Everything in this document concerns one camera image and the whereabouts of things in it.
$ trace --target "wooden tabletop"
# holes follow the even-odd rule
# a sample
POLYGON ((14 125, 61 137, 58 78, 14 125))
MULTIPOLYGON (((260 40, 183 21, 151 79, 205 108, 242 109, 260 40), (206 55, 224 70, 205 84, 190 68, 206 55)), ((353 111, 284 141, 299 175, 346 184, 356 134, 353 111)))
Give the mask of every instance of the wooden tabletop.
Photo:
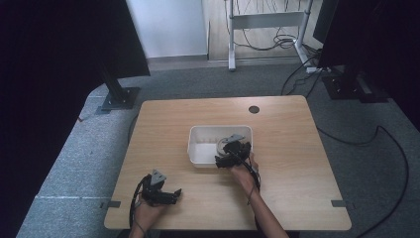
POLYGON ((105 226, 129 228, 130 202, 139 181, 158 169, 163 191, 182 196, 156 229, 251 230, 254 214, 225 169, 195 168, 187 154, 191 127, 248 125, 260 165, 261 194, 285 230, 348 230, 352 223, 302 96, 157 100, 143 103, 112 196, 105 226), (250 113, 257 106, 260 112, 250 113))

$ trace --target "person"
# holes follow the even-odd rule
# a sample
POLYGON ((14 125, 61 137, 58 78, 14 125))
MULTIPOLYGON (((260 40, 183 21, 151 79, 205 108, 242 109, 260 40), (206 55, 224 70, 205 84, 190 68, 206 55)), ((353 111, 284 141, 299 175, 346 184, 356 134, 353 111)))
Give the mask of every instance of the person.
MULTIPOLYGON (((254 160, 254 154, 250 153, 251 165, 257 170, 259 165, 254 160)), ((281 227, 278 220, 272 214, 271 210, 265 204, 259 190, 255 184, 254 178, 245 166, 235 166, 228 168, 233 175, 235 181, 241 186, 245 195, 249 199, 249 204, 253 209, 254 215, 256 216, 257 222, 259 223, 262 232, 268 238, 288 237, 287 233, 281 227)), ((151 207, 146 202, 141 203, 136 208, 135 219, 130 232, 130 238, 143 238, 154 223, 158 220, 160 215, 167 208, 167 205, 158 205, 151 207)))

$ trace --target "white metal frame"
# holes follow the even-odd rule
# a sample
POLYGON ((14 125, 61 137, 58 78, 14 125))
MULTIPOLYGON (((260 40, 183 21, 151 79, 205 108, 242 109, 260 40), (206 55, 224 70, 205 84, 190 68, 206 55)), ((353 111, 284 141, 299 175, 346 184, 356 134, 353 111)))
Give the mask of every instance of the white metal frame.
POLYGON ((300 60, 306 67, 311 66, 308 56, 303 52, 302 42, 305 36, 306 26, 308 25, 309 16, 311 14, 313 0, 309 0, 306 9, 303 12, 285 12, 270 13, 257 15, 234 15, 234 0, 230 0, 229 15, 229 70, 235 71, 235 44, 234 30, 254 29, 254 28, 270 28, 270 27, 300 27, 299 37, 294 44, 300 60))

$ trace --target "white wall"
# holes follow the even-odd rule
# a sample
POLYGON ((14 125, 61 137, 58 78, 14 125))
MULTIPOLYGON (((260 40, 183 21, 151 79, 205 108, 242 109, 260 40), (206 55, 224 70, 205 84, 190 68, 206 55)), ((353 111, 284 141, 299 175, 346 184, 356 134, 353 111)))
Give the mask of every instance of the white wall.
POLYGON ((127 0, 146 58, 207 54, 201 0, 127 0))

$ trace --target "white container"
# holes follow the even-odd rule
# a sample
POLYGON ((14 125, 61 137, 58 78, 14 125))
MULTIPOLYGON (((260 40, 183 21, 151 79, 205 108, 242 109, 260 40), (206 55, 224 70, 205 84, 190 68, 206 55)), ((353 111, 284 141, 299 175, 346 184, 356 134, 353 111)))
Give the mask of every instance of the white container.
POLYGON ((253 144, 253 130, 249 126, 193 126, 189 133, 189 160, 196 168, 217 168, 214 158, 218 156, 217 143, 233 134, 245 137, 241 143, 253 144))

